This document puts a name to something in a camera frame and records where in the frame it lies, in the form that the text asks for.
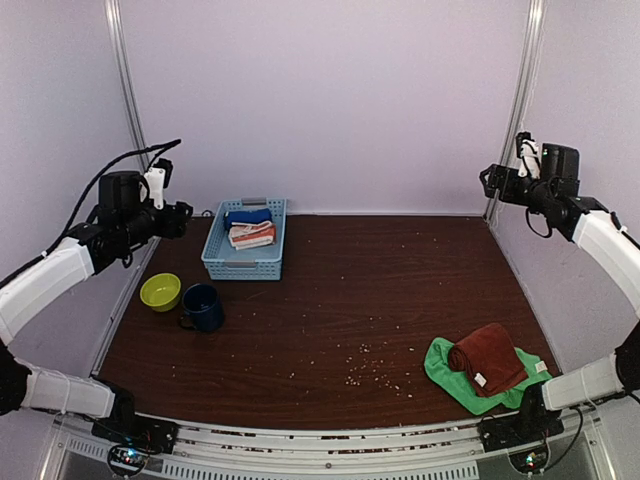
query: mug handle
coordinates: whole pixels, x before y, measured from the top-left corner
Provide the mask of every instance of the mug handle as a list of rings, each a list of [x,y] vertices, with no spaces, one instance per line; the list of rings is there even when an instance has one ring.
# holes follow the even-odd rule
[[[189,317],[189,314],[188,314],[187,312],[184,312],[184,313],[180,316],[180,318],[178,318],[178,326],[179,326],[180,328],[185,329],[185,330],[195,330],[195,329],[196,329],[196,327],[195,327],[195,325],[193,324],[193,322],[191,323],[191,325],[185,325],[185,324],[183,323],[183,320],[185,319],[185,317],[187,317],[187,318]]]

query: green microfiber towel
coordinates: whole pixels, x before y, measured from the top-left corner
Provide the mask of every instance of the green microfiber towel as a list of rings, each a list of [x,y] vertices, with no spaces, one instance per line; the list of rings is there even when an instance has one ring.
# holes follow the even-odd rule
[[[524,365],[524,369],[527,375],[529,375],[529,378],[511,390],[499,393],[493,397],[479,397],[476,395],[464,372],[453,372],[449,369],[447,359],[451,347],[453,347],[453,343],[449,340],[440,337],[436,338],[431,343],[427,356],[424,359],[424,369],[431,380],[444,388],[449,395],[474,415],[482,415],[500,403],[507,408],[520,408],[522,396],[529,385],[552,378],[551,374],[546,370],[541,373],[536,372],[535,365],[540,362],[540,357],[530,355],[516,348],[518,358],[520,358],[520,361]]]

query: yellow bowl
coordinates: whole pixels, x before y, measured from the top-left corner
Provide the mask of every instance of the yellow bowl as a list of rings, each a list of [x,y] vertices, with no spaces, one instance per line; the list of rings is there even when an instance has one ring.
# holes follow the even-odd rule
[[[180,301],[180,279],[172,273],[160,273],[144,282],[140,300],[156,312],[168,312]]]

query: towel label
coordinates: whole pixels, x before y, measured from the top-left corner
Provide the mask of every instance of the towel label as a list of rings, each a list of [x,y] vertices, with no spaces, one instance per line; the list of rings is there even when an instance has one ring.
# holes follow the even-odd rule
[[[476,376],[473,379],[480,385],[484,387],[487,384],[487,379],[482,376],[481,373],[476,373]]]
[[[541,362],[536,363],[536,372],[540,373],[540,372],[544,372],[547,370],[547,364],[544,363],[544,360],[542,360]]]

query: folded towel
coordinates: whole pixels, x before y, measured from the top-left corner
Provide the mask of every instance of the folded towel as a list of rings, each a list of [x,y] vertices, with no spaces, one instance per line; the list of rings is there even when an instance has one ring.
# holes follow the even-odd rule
[[[511,337],[499,323],[479,328],[449,352],[449,368],[465,372],[479,397],[491,397],[527,379]]]
[[[529,378],[511,390],[493,397],[479,397],[467,380],[467,375],[464,372],[452,372],[447,365],[452,347],[453,343],[449,340],[436,338],[424,359],[424,369],[431,380],[444,388],[449,395],[474,415],[482,415],[501,403],[507,408],[520,408],[522,396],[529,385],[551,379],[551,375],[546,369],[537,368],[540,364],[540,357],[530,355],[516,347],[516,354],[524,365]]]
[[[261,210],[240,210],[237,212],[227,212],[224,216],[224,228],[230,230],[234,223],[262,223],[271,221],[271,210],[263,208]]]
[[[229,242],[236,250],[272,245],[276,241],[276,226],[267,221],[258,225],[234,224],[229,230]]]

